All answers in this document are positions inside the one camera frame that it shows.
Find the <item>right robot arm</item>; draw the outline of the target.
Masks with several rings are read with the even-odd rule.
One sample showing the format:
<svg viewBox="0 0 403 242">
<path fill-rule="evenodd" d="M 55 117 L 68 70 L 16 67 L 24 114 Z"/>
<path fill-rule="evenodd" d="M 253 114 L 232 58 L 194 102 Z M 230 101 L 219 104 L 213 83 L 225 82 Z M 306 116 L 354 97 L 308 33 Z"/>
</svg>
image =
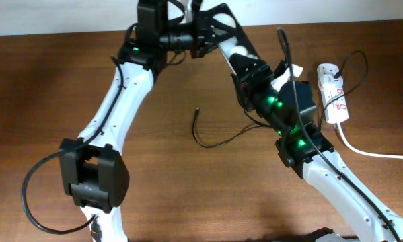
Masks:
<svg viewBox="0 0 403 242">
<path fill-rule="evenodd" d="M 285 166 L 317 189 L 360 241 L 403 241 L 403 218 L 348 169 L 315 125 L 311 85 L 298 81 L 302 68 L 285 59 L 272 70 L 251 54 L 232 54 L 229 63 L 240 105 L 278 132 L 275 145 Z"/>
</svg>

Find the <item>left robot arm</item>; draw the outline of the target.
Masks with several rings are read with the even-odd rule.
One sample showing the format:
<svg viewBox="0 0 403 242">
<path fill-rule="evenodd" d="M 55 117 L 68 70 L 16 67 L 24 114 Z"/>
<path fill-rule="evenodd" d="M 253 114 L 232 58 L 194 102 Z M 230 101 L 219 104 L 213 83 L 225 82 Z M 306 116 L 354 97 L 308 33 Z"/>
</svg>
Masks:
<svg viewBox="0 0 403 242">
<path fill-rule="evenodd" d="M 114 80 L 98 111 L 76 140 L 59 147 L 64 191 L 87 219 L 93 241 L 126 241 L 121 204 L 130 175 L 122 149 L 142 101 L 168 66 L 169 52 L 192 58 L 220 50 L 234 75 L 258 63 L 242 27 L 226 4 L 203 11 L 200 1 L 176 2 L 180 17 L 168 17 L 167 1 L 140 1 L 137 21 L 114 58 Z"/>
</svg>

